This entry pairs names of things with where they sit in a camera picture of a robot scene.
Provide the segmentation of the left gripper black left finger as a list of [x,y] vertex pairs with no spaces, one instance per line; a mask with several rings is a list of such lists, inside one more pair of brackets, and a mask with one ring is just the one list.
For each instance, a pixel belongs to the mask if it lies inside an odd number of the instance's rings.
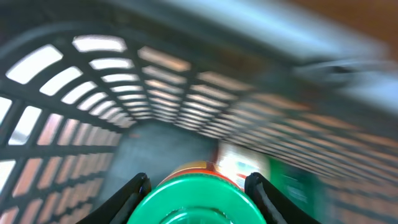
[[145,173],[140,172],[104,204],[76,224],[126,224],[135,208],[150,191],[150,179]]

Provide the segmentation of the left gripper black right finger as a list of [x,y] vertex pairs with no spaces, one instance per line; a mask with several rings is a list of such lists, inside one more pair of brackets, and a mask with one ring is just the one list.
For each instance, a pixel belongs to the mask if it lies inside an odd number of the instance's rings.
[[258,172],[245,178],[244,192],[257,206],[266,223],[320,224]]

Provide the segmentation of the green 3M wipes pouch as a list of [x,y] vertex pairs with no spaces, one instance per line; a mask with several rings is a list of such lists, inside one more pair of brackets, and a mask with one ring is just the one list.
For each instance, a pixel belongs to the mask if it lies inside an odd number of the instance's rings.
[[219,143],[217,164],[221,173],[244,191],[245,178],[253,172],[263,175],[272,185],[305,213],[320,223],[328,221],[328,198],[319,179],[312,173],[281,162],[271,156]]

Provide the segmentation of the sriracha bottle with green cap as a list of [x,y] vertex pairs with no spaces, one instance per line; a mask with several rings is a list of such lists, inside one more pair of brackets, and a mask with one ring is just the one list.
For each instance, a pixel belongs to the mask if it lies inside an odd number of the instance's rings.
[[217,166],[187,164],[137,205],[127,224],[266,224],[255,203]]

